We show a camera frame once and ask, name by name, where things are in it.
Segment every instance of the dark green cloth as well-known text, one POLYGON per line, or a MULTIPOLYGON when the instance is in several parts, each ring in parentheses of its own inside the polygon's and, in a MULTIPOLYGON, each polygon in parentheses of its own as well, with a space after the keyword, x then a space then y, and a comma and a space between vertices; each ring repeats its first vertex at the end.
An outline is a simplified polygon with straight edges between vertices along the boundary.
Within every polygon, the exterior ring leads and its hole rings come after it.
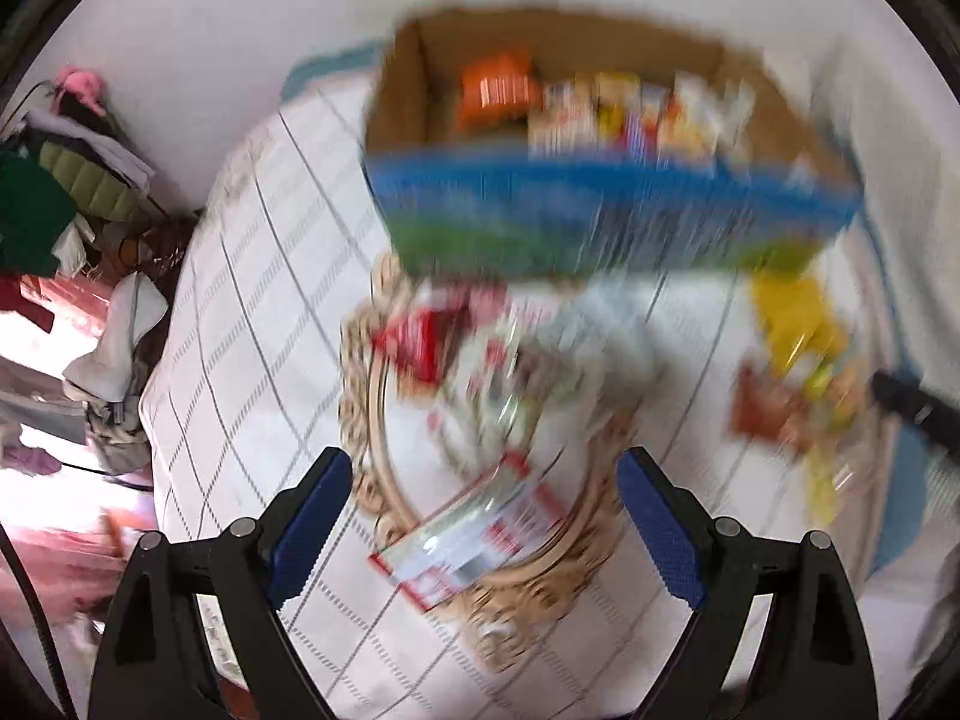
POLYGON ((0 271, 52 276, 50 250, 77 215, 66 190, 36 162, 0 151, 0 271))

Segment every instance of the pink stuffed toy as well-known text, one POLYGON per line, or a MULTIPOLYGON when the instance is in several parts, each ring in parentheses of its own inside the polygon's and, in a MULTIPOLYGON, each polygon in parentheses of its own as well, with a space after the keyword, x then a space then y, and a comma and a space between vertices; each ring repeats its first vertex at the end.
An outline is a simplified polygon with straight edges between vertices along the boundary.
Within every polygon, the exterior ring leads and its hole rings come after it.
POLYGON ((93 70, 81 70, 73 65, 67 65, 56 74, 54 86, 56 87, 56 98, 54 98, 54 103, 50 108, 53 113, 59 114, 61 99, 64 93, 69 92, 97 116, 104 117, 107 114, 104 106, 100 105, 100 95, 104 90, 104 81, 93 70))

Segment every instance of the wall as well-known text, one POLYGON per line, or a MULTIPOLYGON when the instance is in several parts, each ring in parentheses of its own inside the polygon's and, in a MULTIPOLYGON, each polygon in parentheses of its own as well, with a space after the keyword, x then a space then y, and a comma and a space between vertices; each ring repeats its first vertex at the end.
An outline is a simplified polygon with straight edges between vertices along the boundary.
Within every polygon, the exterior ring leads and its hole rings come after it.
MULTIPOLYGON (((99 69, 128 135, 168 179, 161 189, 197 207, 224 153, 275 105, 296 60, 384 35, 398 13, 421 1, 85 0, 14 101, 68 61, 99 69)), ((946 84, 882 0, 600 1, 661 11, 811 60, 837 40, 864 42, 942 131, 960 133, 946 84)))

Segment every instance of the ornate frame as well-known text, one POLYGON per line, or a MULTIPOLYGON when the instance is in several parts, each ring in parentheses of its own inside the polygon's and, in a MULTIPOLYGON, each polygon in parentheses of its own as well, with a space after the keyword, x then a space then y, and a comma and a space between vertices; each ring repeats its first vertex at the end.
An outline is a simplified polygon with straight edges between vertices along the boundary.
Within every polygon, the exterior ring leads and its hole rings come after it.
MULTIPOLYGON (((340 401, 341 440, 353 459, 353 493, 359 508, 376 519, 373 533, 383 548, 419 524, 390 464, 383 432, 386 362, 371 349, 371 337, 391 314, 410 304, 416 282, 394 254, 378 259, 371 299, 344 320, 340 401)), ((570 611, 590 575, 613 553, 623 533, 622 507, 613 479, 616 458, 630 445, 635 408, 615 413, 589 444, 590 465, 571 517, 529 559, 486 576, 437 608, 459 621, 466 640, 488 668, 516 664, 536 641, 536 626, 570 611)))

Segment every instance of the metal screw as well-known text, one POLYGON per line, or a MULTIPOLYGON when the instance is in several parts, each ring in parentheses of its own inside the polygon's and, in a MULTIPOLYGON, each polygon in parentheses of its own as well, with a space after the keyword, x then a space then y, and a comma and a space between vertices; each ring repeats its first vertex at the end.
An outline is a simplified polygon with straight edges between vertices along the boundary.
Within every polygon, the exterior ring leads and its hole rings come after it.
POLYGON ((740 523, 733 517, 717 517, 713 526, 721 536, 736 536, 740 532, 740 523))
POLYGON ((817 549, 829 549, 833 542, 823 531, 810 531, 810 543, 817 549))
POLYGON ((240 517, 230 524, 230 533, 237 538, 249 536, 253 531, 256 531, 256 519, 251 517, 240 517))
POLYGON ((150 531, 150 533, 144 533, 144 535, 140 537, 137 546, 142 550, 149 551, 160 546, 160 541, 163 541, 163 536, 160 536, 157 531, 150 531))

